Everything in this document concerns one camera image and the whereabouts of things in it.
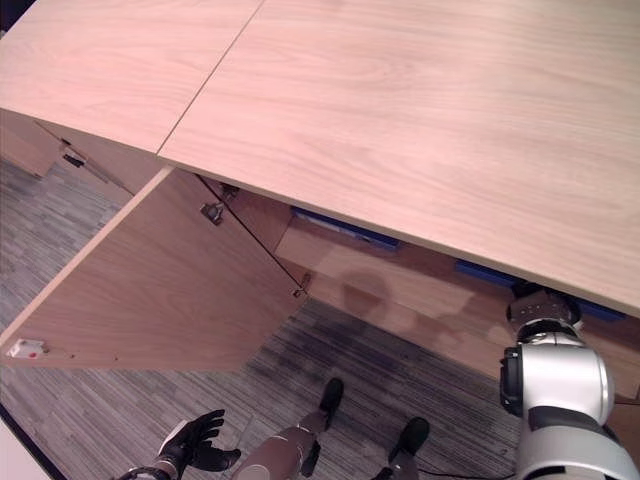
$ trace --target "cabinet top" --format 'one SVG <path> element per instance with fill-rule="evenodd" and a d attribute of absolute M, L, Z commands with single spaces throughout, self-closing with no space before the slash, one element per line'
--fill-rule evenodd
<path fill-rule="evenodd" d="M 637 315 L 638 52 L 634 1 L 267 0 L 160 154 Z"/>
<path fill-rule="evenodd" d="M 640 315 L 638 52 L 634 0 L 38 0 L 0 107 Z"/>
<path fill-rule="evenodd" d="M 38 0 L 0 41 L 0 107 L 157 152 L 260 0 Z"/>

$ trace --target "striped carpet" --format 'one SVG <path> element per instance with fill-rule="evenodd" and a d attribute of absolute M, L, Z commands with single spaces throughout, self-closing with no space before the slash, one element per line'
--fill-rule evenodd
<path fill-rule="evenodd" d="M 62 169 L 37 181 L 1 166 L 6 325 L 117 206 Z M 28 234 L 42 218 L 43 230 Z M 331 376 L 345 381 L 345 399 L 320 440 L 313 478 L 371 478 L 414 415 L 432 424 L 420 466 L 471 475 L 513 471 L 518 422 L 499 406 L 494 380 L 314 301 L 237 373 L 4 368 L 0 400 L 70 480 L 107 479 L 149 462 L 180 419 L 211 409 L 227 410 L 217 444 L 250 450 L 313 409 Z M 188 470 L 183 478 L 229 477 Z"/>

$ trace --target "metal hinge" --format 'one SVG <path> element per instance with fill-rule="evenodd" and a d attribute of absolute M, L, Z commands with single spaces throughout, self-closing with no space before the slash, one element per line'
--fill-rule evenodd
<path fill-rule="evenodd" d="M 236 198 L 240 192 L 238 187 L 234 187 L 228 183 L 220 182 L 220 186 L 222 187 L 222 201 L 225 203 L 229 203 Z"/>
<path fill-rule="evenodd" d="M 224 211 L 224 203 L 205 203 L 200 207 L 200 213 L 209 219 L 214 225 L 222 223 L 222 212 Z"/>
<path fill-rule="evenodd" d="M 311 274 L 309 272 L 305 273 L 302 276 L 302 280 L 300 280 L 300 288 L 296 288 L 291 294 L 298 298 L 303 293 L 307 293 L 307 287 L 311 283 Z"/>

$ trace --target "wooden panel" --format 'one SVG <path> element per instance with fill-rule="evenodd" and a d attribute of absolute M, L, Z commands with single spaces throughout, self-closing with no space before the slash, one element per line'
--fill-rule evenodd
<path fill-rule="evenodd" d="M 508 342 L 491 341 L 454 318 L 429 317 L 363 292 L 322 274 L 314 274 L 309 295 L 354 317 L 461 363 L 493 378 L 500 377 L 500 359 Z M 494 330 L 505 330 L 497 322 Z"/>
<path fill-rule="evenodd" d="M 156 152 L 260 0 L 38 0 L 0 43 L 0 106 Z"/>
<path fill-rule="evenodd" d="M 270 0 L 161 155 L 640 315 L 639 24 L 625 0 Z"/>
<path fill-rule="evenodd" d="M 0 336 L 0 361 L 240 367 L 302 298 L 232 216 L 216 227 L 200 214 L 212 200 L 196 177 L 165 167 Z M 44 340 L 50 352 L 5 356 L 18 338 Z"/>
<path fill-rule="evenodd" d="M 162 168 L 153 153 L 50 122 L 38 120 L 37 124 L 59 144 L 62 139 L 69 142 L 71 155 L 97 167 L 97 175 L 87 168 L 72 166 L 62 153 L 58 154 L 58 163 L 119 203 L 131 200 Z"/>
<path fill-rule="evenodd" d="M 446 255 L 414 245 L 387 252 L 299 219 L 276 255 L 322 275 L 323 287 L 316 279 L 308 290 L 312 296 L 483 373 L 496 376 L 494 362 L 514 343 L 504 320 L 509 289 L 455 272 L 455 260 Z M 634 396 L 640 321 L 585 317 L 582 335 L 605 359 L 616 390 Z"/>
<path fill-rule="evenodd" d="M 607 423 L 635 464 L 640 465 L 640 405 L 616 405 Z"/>
<path fill-rule="evenodd" d="M 298 218 L 276 255 L 427 317 L 466 322 L 500 344 L 512 341 L 496 322 L 504 319 L 511 292 L 455 272 L 452 257 L 409 244 L 389 252 Z"/>
<path fill-rule="evenodd" d="M 218 195 L 222 195 L 220 182 L 203 177 Z M 272 198 L 240 190 L 228 202 L 229 208 L 270 252 L 275 252 L 291 220 L 291 207 Z"/>
<path fill-rule="evenodd" d="M 43 177 L 59 157 L 58 147 L 32 118 L 0 109 L 0 157 Z"/>

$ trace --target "black cable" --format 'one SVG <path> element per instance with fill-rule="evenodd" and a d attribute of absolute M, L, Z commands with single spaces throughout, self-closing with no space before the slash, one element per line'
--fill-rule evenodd
<path fill-rule="evenodd" d="M 418 471 L 426 473 L 427 475 L 433 475 L 434 477 L 459 478 L 461 480 L 507 480 L 508 478 L 515 476 L 515 472 L 511 475 L 505 475 L 504 477 L 476 477 L 473 475 L 458 475 L 456 473 L 431 472 L 429 470 L 425 470 L 424 468 L 419 468 Z"/>

